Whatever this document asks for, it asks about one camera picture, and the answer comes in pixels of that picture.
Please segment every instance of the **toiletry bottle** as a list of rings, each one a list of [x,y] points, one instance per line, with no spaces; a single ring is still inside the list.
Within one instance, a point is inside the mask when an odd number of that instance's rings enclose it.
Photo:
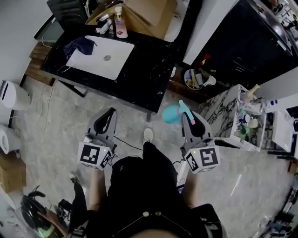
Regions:
[[[117,13],[115,24],[116,24],[116,35],[119,38],[127,38],[127,30],[125,26],[125,20],[122,18],[122,7],[115,7]]]
[[[242,93],[240,95],[241,101],[248,103],[249,101],[253,100],[253,97],[254,97],[253,94],[258,88],[260,88],[260,86],[258,84],[256,84],[252,89],[248,90],[245,93]]]

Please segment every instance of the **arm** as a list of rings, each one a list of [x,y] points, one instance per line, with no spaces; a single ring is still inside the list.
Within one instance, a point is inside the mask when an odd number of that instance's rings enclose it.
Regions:
[[[199,175],[188,171],[187,178],[183,189],[183,199],[190,208],[198,206],[199,195]]]
[[[98,211],[99,206],[107,197],[104,171],[92,169],[89,192],[89,210]]]
[[[278,0],[268,0],[273,6],[277,6]]]
[[[38,214],[41,215],[44,219],[48,220],[54,226],[56,226],[58,230],[62,233],[63,237],[66,238],[68,233],[67,229],[59,222],[57,215],[54,212],[48,210],[47,208],[46,210],[47,213],[45,215],[40,212]]]

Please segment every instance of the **sink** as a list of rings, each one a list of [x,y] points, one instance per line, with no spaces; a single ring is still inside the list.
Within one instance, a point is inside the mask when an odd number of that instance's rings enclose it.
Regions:
[[[92,55],[84,55],[76,49],[66,65],[116,80],[135,45],[90,35],[85,38],[97,45],[94,45]]]

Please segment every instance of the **white wall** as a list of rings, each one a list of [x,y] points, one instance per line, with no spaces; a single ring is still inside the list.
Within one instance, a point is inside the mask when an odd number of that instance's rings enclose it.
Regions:
[[[258,97],[266,100],[285,98],[298,93],[298,67],[260,85]]]
[[[202,8],[183,60],[185,63],[192,64],[226,14],[238,1],[203,0]]]
[[[0,0],[0,80],[20,83],[33,37],[50,16],[46,0]],[[8,124],[10,112],[0,103],[0,124]]]

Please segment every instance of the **bottle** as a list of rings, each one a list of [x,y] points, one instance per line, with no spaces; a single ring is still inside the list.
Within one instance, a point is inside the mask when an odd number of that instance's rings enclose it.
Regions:
[[[176,123],[181,120],[181,117],[184,112],[187,113],[191,124],[194,125],[196,123],[195,119],[191,114],[190,109],[186,106],[186,104],[182,100],[179,101],[179,106],[171,105],[171,106],[168,106],[163,111],[163,114],[162,114],[163,121],[168,124]]]
[[[248,90],[248,91],[246,91],[245,93],[242,93],[241,95],[240,95],[240,99],[241,99],[241,101],[243,101],[243,102],[245,102],[245,103],[248,103],[248,102],[250,102],[251,100],[253,100],[254,98],[254,92],[258,89],[258,88],[260,88],[260,86],[258,85],[258,84],[256,84],[252,89],[250,89],[250,90]]]
[[[125,20],[121,17],[122,7],[115,7],[117,13],[115,24],[116,24],[116,35],[118,38],[127,38],[127,30]]]

